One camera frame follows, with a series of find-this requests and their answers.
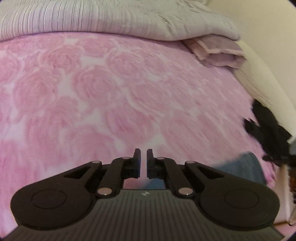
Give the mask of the black garment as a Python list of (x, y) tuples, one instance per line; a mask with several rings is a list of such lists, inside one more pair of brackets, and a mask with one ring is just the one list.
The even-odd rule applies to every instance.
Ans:
[(289, 153), (290, 144), (287, 142), (292, 135), (280, 126), (273, 113), (256, 99), (252, 103), (252, 112), (257, 122), (244, 119), (244, 128), (260, 143), (265, 152), (262, 159), (279, 167), (294, 167), (295, 155)]

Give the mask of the mauve pillow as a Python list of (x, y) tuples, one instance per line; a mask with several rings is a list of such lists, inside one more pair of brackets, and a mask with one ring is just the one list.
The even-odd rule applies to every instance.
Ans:
[(238, 69), (246, 61), (237, 42), (224, 36), (205, 35), (183, 43), (204, 65)]

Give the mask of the grey striped quilt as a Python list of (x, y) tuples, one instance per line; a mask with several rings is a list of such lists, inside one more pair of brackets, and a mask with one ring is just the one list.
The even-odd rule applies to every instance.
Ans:
[(238, 40), (233, 22), (198, 1), (1, 1), (1, 40), (94, 32), (178, 41), (215, 34)]

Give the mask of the pink rose bed blanket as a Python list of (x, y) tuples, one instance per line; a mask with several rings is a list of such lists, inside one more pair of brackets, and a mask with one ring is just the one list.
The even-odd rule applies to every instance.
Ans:
[(263, 156), (243, 127), (252, 99), (181, 42), (48, 33), (1, 43), (1, 236), (13, 194), (84, 163), (152, 149), (208, 166)]

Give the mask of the blue denim jeans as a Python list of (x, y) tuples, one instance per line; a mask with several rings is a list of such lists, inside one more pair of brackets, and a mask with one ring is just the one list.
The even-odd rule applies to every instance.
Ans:
[(243, 153), (235, 159), (210, 167), (264, 186), (267, 185), (263, 169), (257, 157), (252, 152)]

